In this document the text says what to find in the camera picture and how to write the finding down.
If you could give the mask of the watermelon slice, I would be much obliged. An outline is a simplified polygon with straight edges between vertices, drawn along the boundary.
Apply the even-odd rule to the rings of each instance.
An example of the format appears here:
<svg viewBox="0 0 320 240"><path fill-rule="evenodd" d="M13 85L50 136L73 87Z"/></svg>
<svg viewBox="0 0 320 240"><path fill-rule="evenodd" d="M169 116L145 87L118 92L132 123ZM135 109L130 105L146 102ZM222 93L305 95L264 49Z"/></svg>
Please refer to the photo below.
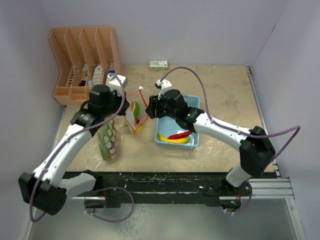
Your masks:
<svg viewBox="0 0 320 240"><path fill-rule="evenodd" d="M131 102L131 111L133 113L133 117L134 117L135 123L139 124L141 107L140 107L140 105L139 105L139 103L137 101L132 101Z"/></svg>

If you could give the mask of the clear bag with orange zipper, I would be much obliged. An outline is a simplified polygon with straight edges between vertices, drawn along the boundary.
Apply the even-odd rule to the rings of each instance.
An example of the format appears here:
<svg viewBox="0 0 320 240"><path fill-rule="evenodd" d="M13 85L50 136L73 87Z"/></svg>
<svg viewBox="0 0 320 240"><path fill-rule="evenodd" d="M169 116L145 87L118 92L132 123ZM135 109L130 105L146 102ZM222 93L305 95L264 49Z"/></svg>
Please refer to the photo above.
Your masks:
<svg viewBox="0 0 320 240"><path fill-rule="evenodd" d="M143 85L139 85L134 91L126 95L129 108L125 112L125 122L133 135L141 132L149 119L145 110L148 107L147 101L143 95Z"/></svg>

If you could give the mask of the clear polka dot zip bag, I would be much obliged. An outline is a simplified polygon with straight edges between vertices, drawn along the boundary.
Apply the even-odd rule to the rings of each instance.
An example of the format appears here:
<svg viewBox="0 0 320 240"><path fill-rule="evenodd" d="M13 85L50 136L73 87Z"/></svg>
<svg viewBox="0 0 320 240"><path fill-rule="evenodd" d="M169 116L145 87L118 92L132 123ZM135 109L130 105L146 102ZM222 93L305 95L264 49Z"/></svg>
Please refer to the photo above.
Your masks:
<svg viewBox="0 0 320 240"><path fill-rule="evenodd" d="M110 120L97 131L98 147L104 161L112 160L117 151L117 132L114 121Z"/></svg>

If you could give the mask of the green leafy vegetable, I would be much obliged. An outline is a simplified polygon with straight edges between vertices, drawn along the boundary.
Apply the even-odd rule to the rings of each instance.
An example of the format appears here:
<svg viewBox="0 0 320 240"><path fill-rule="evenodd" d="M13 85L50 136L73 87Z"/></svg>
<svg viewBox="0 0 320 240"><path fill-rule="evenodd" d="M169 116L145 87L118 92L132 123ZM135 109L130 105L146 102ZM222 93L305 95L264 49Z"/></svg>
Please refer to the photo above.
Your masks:
<svg viewBox="0 0 320 240"><path fill-rule="evenodd" d="M112 140L113 132L108 124L103 125L97 132L98 146L103 160L109 160L107 143Z"/></svg>

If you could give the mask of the red chili pepper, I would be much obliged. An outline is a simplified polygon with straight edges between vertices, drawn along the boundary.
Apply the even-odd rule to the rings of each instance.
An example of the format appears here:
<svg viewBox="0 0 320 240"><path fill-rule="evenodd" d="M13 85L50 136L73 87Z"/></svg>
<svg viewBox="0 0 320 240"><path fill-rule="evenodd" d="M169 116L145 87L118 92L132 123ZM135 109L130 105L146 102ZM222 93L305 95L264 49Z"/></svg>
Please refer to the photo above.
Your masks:
<svg viewBox="0 0 320 240"><path fill-rule="evenodd" d="M176 133L176 134L173 134L173 135L169 136L169 139L178 140L178 139L187 138L192 133L193 132L191 130L188 130L188 131L185 131L185 132L181 132L181 133Z"/></svg>

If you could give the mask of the yellow banana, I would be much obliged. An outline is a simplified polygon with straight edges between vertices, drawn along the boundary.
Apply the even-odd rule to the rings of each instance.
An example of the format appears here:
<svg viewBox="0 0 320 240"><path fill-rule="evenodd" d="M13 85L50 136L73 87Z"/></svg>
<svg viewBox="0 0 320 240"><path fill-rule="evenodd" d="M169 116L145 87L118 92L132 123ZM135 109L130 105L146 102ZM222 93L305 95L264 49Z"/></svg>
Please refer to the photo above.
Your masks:
<svg viewBox="0 0 320 240"><path fill-rule="evenodd" d="M139 125L139 126L136 126L135 128L134 128L134 130L136 131L136 132L140 132L140 131L142 131L144 129L144 125Z"/></svg>
<svg viewBox="0 0 320 240"><path fill-rule="evenodd" d="M189 137L183 137L179 139L165 138L160 132L158 133L158 138L160 141L167 142L167 143L174 143L174 144L187 144L190 141Z"/></svg>

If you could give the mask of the orange purple papaya slice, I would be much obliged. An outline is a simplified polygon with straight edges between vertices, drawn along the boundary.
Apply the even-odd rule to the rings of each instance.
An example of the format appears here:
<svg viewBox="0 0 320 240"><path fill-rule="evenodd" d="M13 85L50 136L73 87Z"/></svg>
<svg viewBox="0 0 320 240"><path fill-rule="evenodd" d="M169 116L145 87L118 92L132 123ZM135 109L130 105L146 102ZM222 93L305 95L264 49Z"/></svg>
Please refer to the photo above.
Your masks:
<svg viewBox="0 0 320 240"><path fill-rule="evenodd" d="M116 141L109 141L107 144L106 144L106 147L108 149L108 154L109 154L109 159L113 159L116 155L116 151L117 151L117 142Z"/></svg>

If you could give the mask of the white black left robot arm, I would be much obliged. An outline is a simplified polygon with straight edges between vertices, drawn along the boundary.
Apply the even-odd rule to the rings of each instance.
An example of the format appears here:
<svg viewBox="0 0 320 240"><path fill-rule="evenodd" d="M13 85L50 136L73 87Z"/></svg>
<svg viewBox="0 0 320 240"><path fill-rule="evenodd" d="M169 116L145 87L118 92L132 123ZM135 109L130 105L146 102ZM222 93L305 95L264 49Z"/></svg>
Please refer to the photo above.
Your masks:
<svg viewBox="0 0 320 240"><path fill-rule="evenodd" d="M129 107L125 87L121 83L95 85L70 121L66 133L49 156L31 173L23 172L18 178L22 199L29 205L29 218L33 223L33 209L54 216L65 202L82 193L98 196L103 191L103 177L91 170L64 179L67 168L78 152L93 138L98 129L123 116Z"/></svg>

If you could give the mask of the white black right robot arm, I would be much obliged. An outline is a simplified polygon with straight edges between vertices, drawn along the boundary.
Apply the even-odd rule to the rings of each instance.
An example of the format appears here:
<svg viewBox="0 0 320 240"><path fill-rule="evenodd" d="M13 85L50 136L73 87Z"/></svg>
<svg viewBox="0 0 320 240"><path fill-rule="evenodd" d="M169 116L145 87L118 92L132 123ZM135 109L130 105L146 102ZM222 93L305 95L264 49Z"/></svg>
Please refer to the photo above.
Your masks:
<svg viewBox="0 0 320 240"><path fill-rule="evenodd" d="M251 177L260 177L276 154L263 128L249 129L215 120L204 110L189 106L176 89L150 96L145 112L152 119L170 117L180 128L215 138L239 152L240 163L228 172L222 183L222 190L228 196L235 195L240 185Z"/></svg>

